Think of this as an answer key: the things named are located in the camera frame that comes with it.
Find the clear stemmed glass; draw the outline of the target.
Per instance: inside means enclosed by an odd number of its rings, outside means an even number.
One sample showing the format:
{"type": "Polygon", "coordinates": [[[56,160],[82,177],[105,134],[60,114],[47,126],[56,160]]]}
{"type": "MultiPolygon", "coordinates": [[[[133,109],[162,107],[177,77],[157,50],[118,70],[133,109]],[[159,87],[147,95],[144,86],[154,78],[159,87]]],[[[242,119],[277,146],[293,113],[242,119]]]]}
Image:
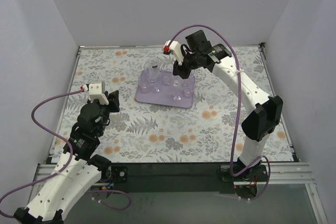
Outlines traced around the clear stemmed glass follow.
{"type": "Polygon", "coordinates": [[[148,61],[149,80],[155,82],[160,74],[160,62],[158,60],[148,61]]]}

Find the tall clear glass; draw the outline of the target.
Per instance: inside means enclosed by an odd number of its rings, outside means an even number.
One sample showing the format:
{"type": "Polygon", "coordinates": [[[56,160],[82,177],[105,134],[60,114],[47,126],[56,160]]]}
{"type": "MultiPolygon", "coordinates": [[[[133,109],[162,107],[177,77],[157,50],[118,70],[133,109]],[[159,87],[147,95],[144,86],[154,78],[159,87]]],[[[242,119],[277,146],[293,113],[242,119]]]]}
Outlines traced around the tall clear glass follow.
{"type": "Polygon", "coordinates": [[[172,98],[174,101],[179,101],[181,100],[181,92],[182,92],[182,87],[184,84],[184,80],[179,77],[179,76],[173,76],[172,77],[172,98]]]}

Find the clear wine glass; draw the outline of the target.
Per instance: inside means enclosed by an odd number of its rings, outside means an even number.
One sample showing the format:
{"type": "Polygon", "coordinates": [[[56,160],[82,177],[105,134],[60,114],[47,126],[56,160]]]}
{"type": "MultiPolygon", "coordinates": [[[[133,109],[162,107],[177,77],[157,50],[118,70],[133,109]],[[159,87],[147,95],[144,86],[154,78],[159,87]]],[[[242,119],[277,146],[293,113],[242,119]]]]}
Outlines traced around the clear wine glass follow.
{"type": "Polygon", "coordinates": [[[153,91],[154,91],[155,93],[160,92],[160,88],[161,88],[161,86],[160,86],[159,83],[157,83],[157,82],[154,82],[154,83],[153,83],[153,91]]]}

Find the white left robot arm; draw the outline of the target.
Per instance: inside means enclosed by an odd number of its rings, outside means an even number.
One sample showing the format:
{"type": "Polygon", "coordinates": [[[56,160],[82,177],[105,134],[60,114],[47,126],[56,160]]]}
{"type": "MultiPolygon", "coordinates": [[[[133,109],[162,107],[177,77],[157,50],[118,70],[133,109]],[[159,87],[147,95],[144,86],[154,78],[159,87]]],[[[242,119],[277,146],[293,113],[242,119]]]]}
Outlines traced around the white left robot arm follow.
{"type": "Polygon", "coordinates": [[[112,176],[111,161],[95,150],[110,123],[110,114],[119,111],[119,91],[89,95],[53,172],[41,179],[44,185],[33,200],[15,211],[19,223],[63,223],[94,183],[112,176]]]}

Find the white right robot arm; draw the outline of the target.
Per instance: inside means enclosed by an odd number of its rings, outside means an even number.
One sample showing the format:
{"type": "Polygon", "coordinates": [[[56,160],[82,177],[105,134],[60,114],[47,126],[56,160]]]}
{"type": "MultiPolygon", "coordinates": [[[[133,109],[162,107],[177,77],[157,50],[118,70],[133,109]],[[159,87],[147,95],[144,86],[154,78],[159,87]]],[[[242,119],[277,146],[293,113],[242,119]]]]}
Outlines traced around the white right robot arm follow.
{"type": "Polygon", "coordinates": [[[240,68],[237,54],[229,42],[213,46],[203,30],[186,36],[186,45],[175,38],[163,47],[166,55],[175,57],[173,75],[187,79],[192,70],[205,68],[222,80],[238,98],[236,127],[241,127],[246,139],[237,162],[230,162],[231,177],[245,176],[263,158],[266,140],[280,122],[283,100],[263,91],[240,68]]]}

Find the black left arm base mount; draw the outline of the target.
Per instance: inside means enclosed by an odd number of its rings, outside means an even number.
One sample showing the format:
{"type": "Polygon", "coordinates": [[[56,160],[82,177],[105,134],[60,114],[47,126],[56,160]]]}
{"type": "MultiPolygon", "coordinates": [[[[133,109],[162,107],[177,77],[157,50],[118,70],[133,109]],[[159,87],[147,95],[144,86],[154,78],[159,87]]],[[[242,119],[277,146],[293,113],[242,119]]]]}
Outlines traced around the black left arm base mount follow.
{"type": "Polygon", "coordinates": [[[109,166],[102,172],[101,182],[125,183],[128,179],[128,168],[126,166],[109,166]]]}

